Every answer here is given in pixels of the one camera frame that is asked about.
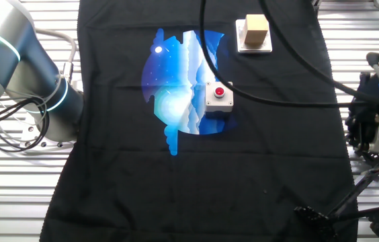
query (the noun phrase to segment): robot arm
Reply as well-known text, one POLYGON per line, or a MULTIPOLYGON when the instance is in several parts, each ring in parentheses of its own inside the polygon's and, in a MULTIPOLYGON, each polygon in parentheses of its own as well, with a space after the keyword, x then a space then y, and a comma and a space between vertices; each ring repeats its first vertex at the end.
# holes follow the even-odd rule
MULTIPOLYGON (((50 97, 50 127, 46 138, 57 142, 75 140, 83 109, 83 94, 69 84, 71 63, 62 75, 39 43, 34 22, 18 0, 0 0, 0 97, 18 93, 50 97)), ((25 109, 39 121, 34 104, 25 109)))

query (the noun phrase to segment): metal grating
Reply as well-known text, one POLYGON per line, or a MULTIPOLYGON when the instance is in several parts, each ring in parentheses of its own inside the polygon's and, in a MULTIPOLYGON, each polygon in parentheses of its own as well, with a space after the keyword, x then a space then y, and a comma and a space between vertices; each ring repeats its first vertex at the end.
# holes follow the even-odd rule
MULTIPOLYGON (((79 0, 23 0, 38 28, 58 30, 77 38, 79 0)), ((333 65, 336 80, 357 88, 361 71, 372 71, 366 64, 367 52, 379 52, 379 9, 371 2, 324 1, 319 21, 333 65)), ((39 35, 48 54, 59 68, 67 60, 70 46, 61 40, 39 35)), ((75 58, 74 80, 81 80, 80 58, 75 58)), ((339 102, 351 97, 337 91, 339 102)), ((341 109, 343 120, 347 110, 341 109)), ((18 112, 17 118, 27 118, 18 112)), ((7 132, 21 138, 29 126, 10 118, 1 124, 7 132)), ((37 148, 36 154, 8 155, 0 151, 0 242, 38 241, 43 219, 58 177, 71 149, 37 148)), ((367 167, 349 149, 355 173, 367 167)), ((379 183, 372 184, 359 197, 360 209, 379 206, 379 183)), ((379 242, 367 220, 359 225, 358 242, 379 242)))

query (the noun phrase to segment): cable connector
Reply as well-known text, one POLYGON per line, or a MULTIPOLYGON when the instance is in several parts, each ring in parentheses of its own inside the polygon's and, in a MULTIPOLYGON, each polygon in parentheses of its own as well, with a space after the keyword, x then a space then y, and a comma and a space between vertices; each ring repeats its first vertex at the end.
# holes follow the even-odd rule
POLYGON ((64 63, 64 69, 62 70, 62 75, 64 75, 64 78, 67 82, 71 83, 71 80, 73 78, 73 63, 66 62, 64 63))
POLYGON ((371 67, 379 65, 379 53, 369 52, 366 56, 367 62, 371 67))

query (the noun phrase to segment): gray cable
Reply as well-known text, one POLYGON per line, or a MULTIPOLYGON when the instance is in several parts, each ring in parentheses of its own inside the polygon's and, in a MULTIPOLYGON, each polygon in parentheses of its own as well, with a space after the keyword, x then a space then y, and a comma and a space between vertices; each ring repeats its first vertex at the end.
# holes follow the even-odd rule
POLYGON ((54 30, 45 30, 45 29, 36 28, 36 32, 38 34, 45 34, 45 35, 49 35, 49 36, 55 36, 58 38, 62 38, 64 40, 66 40, 67 42, 69 42, 71 44, 71 53, 70 53, 70 57, 69 57, 69 62, 70 63, 73 62, 73 60, 75 59, 76 51, 77 51, 77 45, 76 45, 76 42, 74 39, 72 39, 70 36, 68 36, 66 34, 63 34, 63 33, 60 33, 60 32, 54 31, 54 30))

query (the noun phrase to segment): emergency stop button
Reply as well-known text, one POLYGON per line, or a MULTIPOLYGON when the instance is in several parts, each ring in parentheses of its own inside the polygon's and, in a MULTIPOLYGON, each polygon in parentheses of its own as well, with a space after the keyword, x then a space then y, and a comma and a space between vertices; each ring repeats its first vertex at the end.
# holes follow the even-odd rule
POLYGON ((217 98, 222 98, 222 97, 224 97, 224 95, 225 95, 225 90, 224 90, 224 88, 222 88, 222 87, 217 87, 217 88, 215 89, 215 97, 217 97, 217 98))

